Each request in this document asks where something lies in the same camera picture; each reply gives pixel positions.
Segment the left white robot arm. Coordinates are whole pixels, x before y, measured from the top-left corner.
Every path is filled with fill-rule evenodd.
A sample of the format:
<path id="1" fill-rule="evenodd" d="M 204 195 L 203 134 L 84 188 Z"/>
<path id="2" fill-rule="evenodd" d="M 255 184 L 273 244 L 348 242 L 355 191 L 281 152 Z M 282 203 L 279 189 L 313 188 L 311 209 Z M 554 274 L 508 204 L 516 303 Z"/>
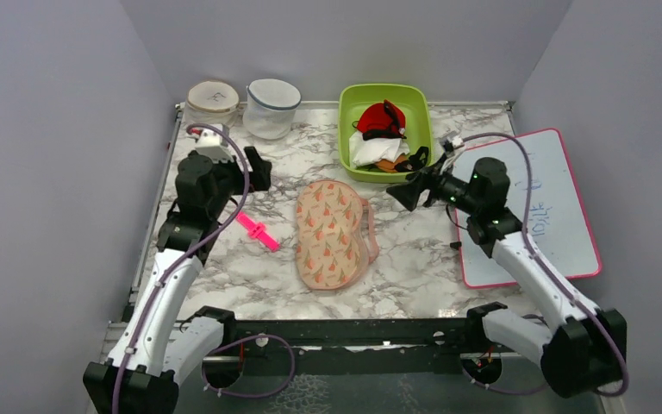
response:
<path id="1" fill-rule="evenodd" d="M 178 164 L 177 196 L 159 228 L 144 294 L 106 361 L 84 371 L 98 413 L 172 413 L 180 386 L 203 357 L 235 346 L 231 311 L 191 317 L 185 332 L 171 334 L 217 236 L 238 218 L 249 193 L 271 186 L 271 162 L 255 147 L 243 151 L 225 160 L 192 151 Z"/>

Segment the red and black bra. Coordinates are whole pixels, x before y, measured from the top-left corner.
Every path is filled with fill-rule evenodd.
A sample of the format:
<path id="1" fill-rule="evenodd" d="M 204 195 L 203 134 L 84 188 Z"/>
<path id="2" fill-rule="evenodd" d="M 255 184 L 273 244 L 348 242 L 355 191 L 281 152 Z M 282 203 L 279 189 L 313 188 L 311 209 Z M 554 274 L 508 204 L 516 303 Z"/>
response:
<path id="1" fill-rule="evenodd" d="M 389 100 L 368 107 L 353 126 L 364 141 L 406 138 L 406 116 Z"/>

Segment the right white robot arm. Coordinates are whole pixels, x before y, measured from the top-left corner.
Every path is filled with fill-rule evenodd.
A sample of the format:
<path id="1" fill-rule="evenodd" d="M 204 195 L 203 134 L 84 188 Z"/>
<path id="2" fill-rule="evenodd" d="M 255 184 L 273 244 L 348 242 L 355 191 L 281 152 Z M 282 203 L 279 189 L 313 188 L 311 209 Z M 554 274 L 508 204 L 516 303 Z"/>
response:
<path id="1" fill-rule="evenodd" d="M 505 164 L 484 157 L 474 164 L 469 181 L 436 163 L 387 193 L 409 211 L 424 191 L 426 206 L 443 201 L 464 211 L 470 238 L 516 281 L 544 319 L 534 323 L 500 303 L 470 309 L 462 330 L 469 348 L 483 351 L 498 343 L 515 351 L 533 362 L 562 398 L 583 392 L 620 397 L 630 385 L 625 318 L 615 309 L 600 308 L 552 267 L 527 223 L 507 207 L 509 186 Z"/>

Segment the floral mesh laundry bag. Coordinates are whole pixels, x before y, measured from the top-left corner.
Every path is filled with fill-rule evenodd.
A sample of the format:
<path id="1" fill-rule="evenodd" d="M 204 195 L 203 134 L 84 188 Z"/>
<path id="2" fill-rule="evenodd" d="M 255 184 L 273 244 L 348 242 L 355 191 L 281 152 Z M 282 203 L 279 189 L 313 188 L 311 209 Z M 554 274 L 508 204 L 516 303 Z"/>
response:
<path id="1" fill-rule="evenodd" d="M 296 205 L 297 269 L 312 290 L 345 288 L 377 259 L 372 206 L 350 185 L 319 180 L 306 186 Z"/>

